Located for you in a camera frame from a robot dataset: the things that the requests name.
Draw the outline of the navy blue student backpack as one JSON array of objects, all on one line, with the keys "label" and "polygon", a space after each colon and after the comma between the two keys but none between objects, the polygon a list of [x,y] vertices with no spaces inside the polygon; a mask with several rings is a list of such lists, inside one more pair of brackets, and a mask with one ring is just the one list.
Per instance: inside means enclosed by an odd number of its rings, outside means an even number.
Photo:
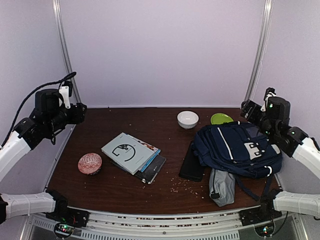
[{"label": "navy blue student backpack", "polygon": [[267,178],[270,184],[282,168],[281,150],[249,122],[202,127],[195,134],[192,151],[202,166],[233,174],[239,187],[255,201],[260,197],[246,188],[240,177]]}]

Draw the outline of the grey zip pouch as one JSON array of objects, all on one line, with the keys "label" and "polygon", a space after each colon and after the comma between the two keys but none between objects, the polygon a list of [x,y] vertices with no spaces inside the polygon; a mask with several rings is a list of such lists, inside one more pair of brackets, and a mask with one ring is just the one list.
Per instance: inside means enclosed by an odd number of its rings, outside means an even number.
[{"label": "grey zip pouch", "polygon": [[212,169],[209,178],[209,197],[219,206],[235,202],[235,177],[227,172]]}]

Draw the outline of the black leather case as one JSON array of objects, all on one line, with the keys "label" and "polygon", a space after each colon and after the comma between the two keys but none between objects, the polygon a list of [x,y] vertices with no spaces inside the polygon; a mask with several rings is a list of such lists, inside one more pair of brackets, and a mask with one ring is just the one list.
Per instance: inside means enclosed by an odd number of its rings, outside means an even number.
[{"label": "black leather case", "polygon": [[194,155],[193,141],[191,141],[178,176],[189,181],[201,182],[204,172],[205,167],[200,164],[198,157]]}]

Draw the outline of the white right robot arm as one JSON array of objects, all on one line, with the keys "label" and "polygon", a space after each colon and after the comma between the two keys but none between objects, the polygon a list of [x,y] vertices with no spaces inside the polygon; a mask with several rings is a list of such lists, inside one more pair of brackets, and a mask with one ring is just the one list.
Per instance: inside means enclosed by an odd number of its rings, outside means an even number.
[{"label": "white right robot arm", "polygon": [[[316,177],[320,175],[320,148],[316,140],[297,126],[290,126],[291,104],[277,96],[269,87],[264,94],[264,104],[258,105],[248,99],[241,103],[240,115],[254,124],[288,157],[307,167]],[[266,221],[275,212],[286,211],[320,219],[320,196],[318,194],[292,193],[273,189],[263,194],[256,210],[259,220]]]}]

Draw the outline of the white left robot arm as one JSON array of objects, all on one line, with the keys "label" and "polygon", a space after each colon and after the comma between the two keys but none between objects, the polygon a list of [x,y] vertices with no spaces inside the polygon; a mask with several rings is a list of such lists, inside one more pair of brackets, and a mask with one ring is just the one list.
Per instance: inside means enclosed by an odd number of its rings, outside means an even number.
[{"label": "white left robot arm", "polygon": [[[23,118],[11,130],[0,149],[0,177],[9,171],[44,139],[52,144],[67,125],[84,122],[87,106],[81,102],[70,103],[68,86],[59,89],[44,89],[35,93],[35,107],[30,116]],[[0,195],[0,221],[23,215],[45,213],[47,218],[74,227],[84,227],[86,213],[77,212],[68,206],[68,200],[56,190],[33,194]]]}]

